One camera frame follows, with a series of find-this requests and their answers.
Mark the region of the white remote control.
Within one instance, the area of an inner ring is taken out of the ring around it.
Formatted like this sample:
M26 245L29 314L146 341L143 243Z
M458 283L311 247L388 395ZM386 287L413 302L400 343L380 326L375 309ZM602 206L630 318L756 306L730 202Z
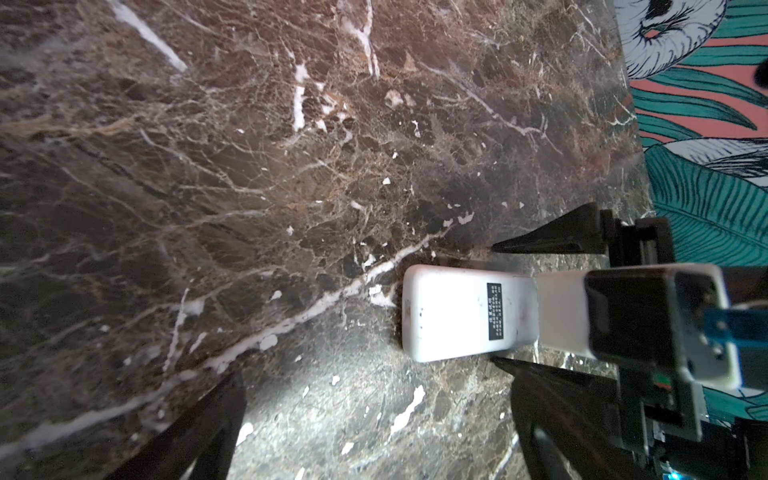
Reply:
M539 336L537 289L527 275L413 265L401 312L403 349L420 363L510 351Z

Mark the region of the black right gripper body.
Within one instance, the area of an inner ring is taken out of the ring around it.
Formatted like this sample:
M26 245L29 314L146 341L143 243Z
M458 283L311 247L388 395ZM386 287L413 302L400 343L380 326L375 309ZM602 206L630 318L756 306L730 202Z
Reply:
M666 220L626 225L608 210L601 216L607 269L683 264L675 259ZM616 365L624 446L666 479L767 475L767 269L720 268L731 305L706 313L705 332L736 345L740 387L715 389Z

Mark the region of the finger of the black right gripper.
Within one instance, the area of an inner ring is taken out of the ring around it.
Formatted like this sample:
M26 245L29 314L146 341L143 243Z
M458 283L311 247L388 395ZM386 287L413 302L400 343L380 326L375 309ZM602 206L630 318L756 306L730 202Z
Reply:
M601 210L594 202L584 204L525 235L493 244L491 251L501 254L602 254Z
M492 357L492 363L513 376L513 408L554 398L577 408L616 408L618 387L613 379L519 359Z

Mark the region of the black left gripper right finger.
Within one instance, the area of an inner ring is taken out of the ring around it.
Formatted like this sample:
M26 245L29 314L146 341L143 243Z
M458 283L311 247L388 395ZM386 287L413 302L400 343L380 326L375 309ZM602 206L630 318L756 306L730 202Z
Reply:
M582 388L514 383L511 410L533 479L650 479L619 446L617 415Z

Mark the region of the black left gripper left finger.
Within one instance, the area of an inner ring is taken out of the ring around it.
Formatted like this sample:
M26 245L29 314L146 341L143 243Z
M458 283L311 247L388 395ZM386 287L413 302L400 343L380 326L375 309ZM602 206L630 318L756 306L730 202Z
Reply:
M225 479L246 409L242 373L232 372L109 479Z

